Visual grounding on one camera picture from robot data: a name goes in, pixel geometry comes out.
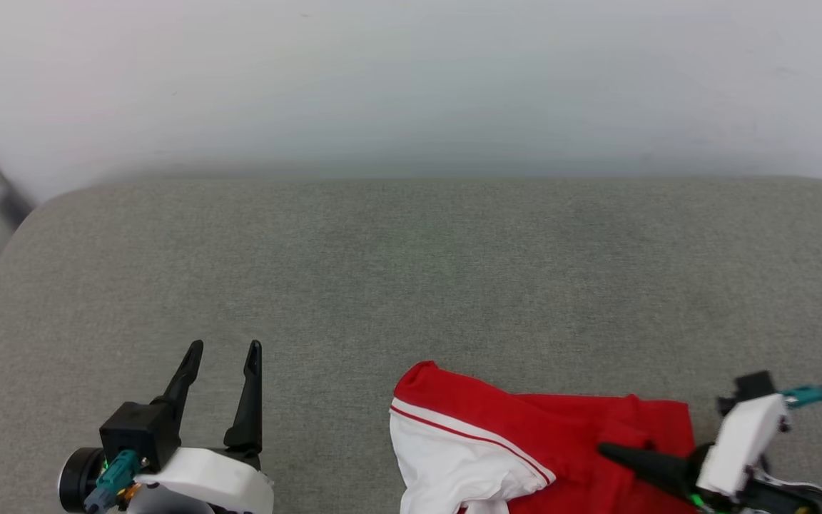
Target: red stripe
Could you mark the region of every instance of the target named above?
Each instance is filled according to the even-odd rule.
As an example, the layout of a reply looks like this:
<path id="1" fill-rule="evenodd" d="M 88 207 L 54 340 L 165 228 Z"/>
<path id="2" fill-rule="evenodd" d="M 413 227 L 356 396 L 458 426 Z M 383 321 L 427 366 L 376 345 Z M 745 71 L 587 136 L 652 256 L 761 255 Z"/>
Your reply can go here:
<path id="1" fill-rule="evenodd" d="M 439 423 L 431 422 L 431 420 L 425 420 L 424 418 L 417 417 L 414 414 L 406 413 L 404 410 L 397 409 L 394 405 L 391 405 L 390 407 L 391 407 L 392 410 L 394 410 L 396 413 L 401 414 L 402 416 L 405 416 L 405 417 L 410 418 L 412 420 L 416 420 L 417 422 L 428 424 L 428 425 L 430 425 L 434 428 L 438 428 L 440 430 L 446 430 L 446 432 L 448 432 L 448 433 L 454 433 L 455 435 L 461 435 L 462 437 L 467 437 L 469 439 L 474 439 L 475 441 L 483 441 L 483 442 L 486 442 L 486 443 L 493 443 L 493 445 L 498 445 L 499 447 L 502 447 L 503 449 L 505 449 L 507 452 L 512 453 L 512 455 L 515 455 L 517 458 L 521 458 L 523 461 L 525 461 L 526 464 L 531 466 L 531 468 L 534 469 L 536 472 L 538 472 L 538 475 L 541 475 L 541 478 L 544 479 L 544 484 L 545 485 L 549 485 L 551 483 L 551 480 L 548 479 L 547 475 L 545 475 L 541 471 L 541 469 L 538 469 L 538 466 L 532 464 L 532 462 L 529 461 L 527 458 L 523 458 L 522 455 L 519 455 L 519 453 L 516 453 L 511 447 L 503 445 L 503 443 L 501 443 L 499 441 L 494 441 L 493 439 L 488 439 L 486 437 L 479 437 L 479 436 L 476 436 L 476 435 L 470 435 L 470 433 L 459 432 L 458 430 L 451 429 L 450 427 L 443 426 Z"/>

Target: red and white garment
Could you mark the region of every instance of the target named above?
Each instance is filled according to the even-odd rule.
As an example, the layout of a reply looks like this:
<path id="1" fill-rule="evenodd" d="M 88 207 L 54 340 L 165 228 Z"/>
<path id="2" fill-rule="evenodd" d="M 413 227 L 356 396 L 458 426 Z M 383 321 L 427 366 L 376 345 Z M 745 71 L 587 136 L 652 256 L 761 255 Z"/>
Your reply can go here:
<path id="1" fill-rule="evenodd" d="M 692 507 L 598 455 L 598 443 L 688 455 L 687 405 L 636 396 L 509 394 L 433 362 L 395 387 L 401 514 L 660 514 Z"/>

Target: white backdrop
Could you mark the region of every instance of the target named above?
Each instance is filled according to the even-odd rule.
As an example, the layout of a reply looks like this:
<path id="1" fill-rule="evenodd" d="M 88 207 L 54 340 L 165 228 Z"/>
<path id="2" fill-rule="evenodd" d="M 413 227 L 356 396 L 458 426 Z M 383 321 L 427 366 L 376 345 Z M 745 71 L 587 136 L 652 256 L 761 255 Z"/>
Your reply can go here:
<path id="1" fill-rule="evenodd" d="M 0 0 L 0 167 L 822 178 L 822 2 Z"/>

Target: white stripe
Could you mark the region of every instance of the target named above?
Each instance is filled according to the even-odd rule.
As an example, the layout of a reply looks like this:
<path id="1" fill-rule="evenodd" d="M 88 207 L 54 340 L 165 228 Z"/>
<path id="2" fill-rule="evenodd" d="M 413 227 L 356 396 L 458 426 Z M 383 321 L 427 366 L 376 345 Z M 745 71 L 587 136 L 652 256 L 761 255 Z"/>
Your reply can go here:
<path id="1" fill-rule="evenodd" d="M 413 416 L 417 416 L 418 418 L 428 420 L 428 422 L 433 422 L 438 425 L 451 428 L 453 430 L 458 430 L 461 433 L 466 433 L 466 435 L 483 437 L 484 439 L 490 439 L 490 441 L 500 443 L 500 445 L 508 447 L 513 452 L 519 453 L 521 458 L 524 458 L 529 462 L 529 464 L 534 465 L 535 468 L 538 468 L 542 473 L 544 473 L 544 475 L 547 476 L 551 483 L 557 480 L 557 475 L 555 475 L 554 472 L 552 472 L 548 468 L 545 468 L 531 455 L 525 453 L 521 448 L 519 448 L 519 446 L 516 446 L 515 443 L 509 441 L 509 439 L 506 439 L 502 435 L 499 435 L 499 433 L 493 433 L 490 432 L 490 430 L 484 430 L 483 428 L 477 427 L 473 424 L 463 422 L 463 420 L 458 420 L 451 416 L 447 416 L 446 414 L 438 413 L 436 412 L 436 410 L 425 409 L 424 407 L 417 407 L 416 405 L 407 403 L 407 401 L 401 401 L 397 398 L 392 398 L 392 406 L 394 406 L 395 409 L 401 410 L 402 412 L 409 413 Z"/>

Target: red cloth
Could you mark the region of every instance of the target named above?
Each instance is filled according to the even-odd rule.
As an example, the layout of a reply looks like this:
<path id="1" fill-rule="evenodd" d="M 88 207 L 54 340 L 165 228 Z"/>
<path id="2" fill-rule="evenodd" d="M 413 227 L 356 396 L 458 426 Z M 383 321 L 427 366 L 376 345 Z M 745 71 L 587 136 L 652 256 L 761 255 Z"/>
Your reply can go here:
<path id="1" fill-rule="evenodd" d="M 511 514 L 694 512 L 597 452 L 598 443 L 618 443 L 688 455 L 694 436 L 684 403 L 633 395 L 509 394 L 476 378 L 440 370 L 432 361 L 411 368 L 395 387 L 395 397 L 496 433 L 552 471 L 557 479 L 548 480 L 546 488 L 508 502 Z M 440 428 L 420 416 L 397 412 Z"/>

